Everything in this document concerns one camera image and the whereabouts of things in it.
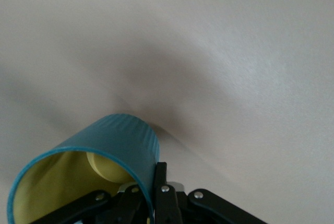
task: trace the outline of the white surface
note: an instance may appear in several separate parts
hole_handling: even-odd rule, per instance
[[[169,179],[269,223],[334,219],[334,0],[0,0],[0,222],[95,120],[159,126]]]

